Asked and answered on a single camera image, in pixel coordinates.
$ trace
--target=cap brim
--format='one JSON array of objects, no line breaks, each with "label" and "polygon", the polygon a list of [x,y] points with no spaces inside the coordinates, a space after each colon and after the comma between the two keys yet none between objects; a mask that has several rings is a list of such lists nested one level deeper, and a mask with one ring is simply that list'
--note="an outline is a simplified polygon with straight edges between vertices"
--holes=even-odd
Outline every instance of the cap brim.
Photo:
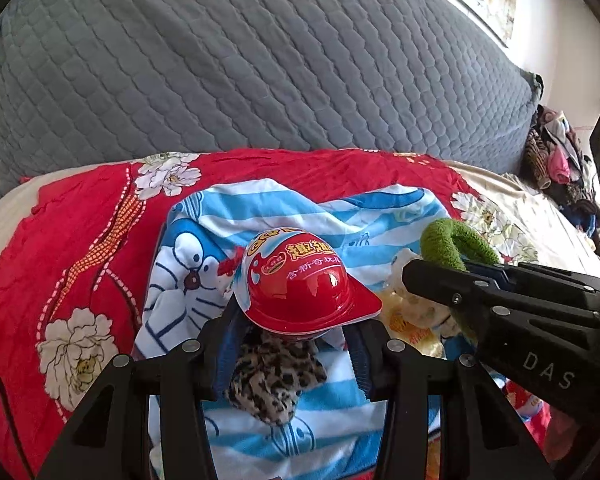
[{"label": "cap brim", "polygon": [[382,310],[380,298],[351,275],[349,275],[349,286],[351,287],[352,305],[338,320],[338,325],[356,323],[380,314]]},{"label": "cap brim", "polygon": [[265,326],[267,323],[264,320],[259,319],[259,316],[250,316],[253,321],[259,327],[280,335],[299,336],[299,335],[311,335],[318,332],[324,332],[332,328],[336,328],[341,325],[348,325],[370,319],[380,314],[382,310],[382,300],[372,293],[366,286],[356,280],[349,274],[349,286],[351,289],[351,305],[344,311],[340,316],[333,317],[325,324],[316,324],[312,326],[310,330],[299,330],[299,331],[281,331],[276,330],[276,327]]}]

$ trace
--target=blue striped cloth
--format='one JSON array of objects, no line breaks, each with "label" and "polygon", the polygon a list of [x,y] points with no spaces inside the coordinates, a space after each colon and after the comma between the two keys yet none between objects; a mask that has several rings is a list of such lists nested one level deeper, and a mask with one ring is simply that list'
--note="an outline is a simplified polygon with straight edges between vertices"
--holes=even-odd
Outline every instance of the blue striped cloth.
[{"label": "blue striped cloth", "polygon": [[[236,246],[277,226],[305,229],[323,238],[355,278],[378,290],[391,260],[404,247],[420,251],[423,229],[448,214],[432,192],[389,186],[316,204],[273,180],[213,186],[192,194],[168,215],[144,305],[136,352],[165,354],[196,337],[226,304],[218,290],[218,263]],[[349,354],[320,343],[325,384],[305,392],[291,423],[272,428],[228,402],[204,403],[206,430],[223,480],[275,478],[331,480],[373,466],[378,456],[384,402],[371,403],[358,389]],[[430,430],[440,425],[430,399]],[[149,430],[160,472],[159,400],[150,399]]]}]

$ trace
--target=green plush toy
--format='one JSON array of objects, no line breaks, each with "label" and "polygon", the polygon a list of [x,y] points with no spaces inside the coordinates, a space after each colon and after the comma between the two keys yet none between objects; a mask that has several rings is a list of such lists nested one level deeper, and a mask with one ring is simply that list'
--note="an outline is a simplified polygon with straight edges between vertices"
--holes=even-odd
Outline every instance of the green plush toy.
[{"label": "green plush toy", "polygon": [[[500,262],[496,251],[474,229],[452,218],[441,218],[424,229],[420,237],[420,252],[424,260],[455,270],[466,271],[461,254],[482,264],[493,265]],[[449,310],[464,337],[475,347],[475,332],[456,309]]]}]

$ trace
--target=white peony print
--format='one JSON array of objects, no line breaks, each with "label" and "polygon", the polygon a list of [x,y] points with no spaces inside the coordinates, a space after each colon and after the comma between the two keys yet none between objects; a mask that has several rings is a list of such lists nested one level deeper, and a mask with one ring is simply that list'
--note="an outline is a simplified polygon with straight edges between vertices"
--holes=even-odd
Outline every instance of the white peony print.
[{"label": "white peony print", "polygon": [[177,196],[183,187],[193,186],[200,180],[200,170],[190,168],[189,163],[196,160],[196,153],[160,153],[142,159],[144,164],[138,170],[136,195],[147,200],[160,194]]},{"label": "white peony print", "polygon": [[70,412],[118,354],[109,333],[111,323],[104,314],[94,316],[88,308],[76,308],[68,320],[48,324],[45,341],[36,346],[40,373],[46,375],[45,391]]},{"label": "white peony print", "polygon": [[451,205],[461,211],[460,217],[496,249],[507,263],[538,262],[538,251],[522,230],[486,197],[471,193],[454,193]]},{"label": "white peony print", "polygon": [[497,227],[500,210],[493,202],[483,203],[471,193],[454,193],[451,199],[451,205],[462,211],[460,218],[479,233]]}]

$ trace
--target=beige sheet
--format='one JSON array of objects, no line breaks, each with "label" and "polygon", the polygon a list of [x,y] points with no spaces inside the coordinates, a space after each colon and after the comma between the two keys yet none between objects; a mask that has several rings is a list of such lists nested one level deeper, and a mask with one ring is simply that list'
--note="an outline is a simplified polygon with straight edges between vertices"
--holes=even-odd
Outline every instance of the beige sheet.
[{"label": "beige sheet", "polygon": [[[600,277],[600,258],[589,247],[586,236],[569,224],[543,195],[532,196],[521,186],[494,173],[458,162],[447,162],[475,190],[495,202],[527,234],[543,265]],[[37,176],[0,200],[0,253],[20,220],[38,202],[38,190],[61,178],[91,170],[85,166]]]},{"label": "beige sheet", "polygon": [[481,168],[446,163],[514,221],[538,250],[540,264],[600,278],[600,258],[587,235],[573,227],[543,194],[531,195],[520,184]]}]

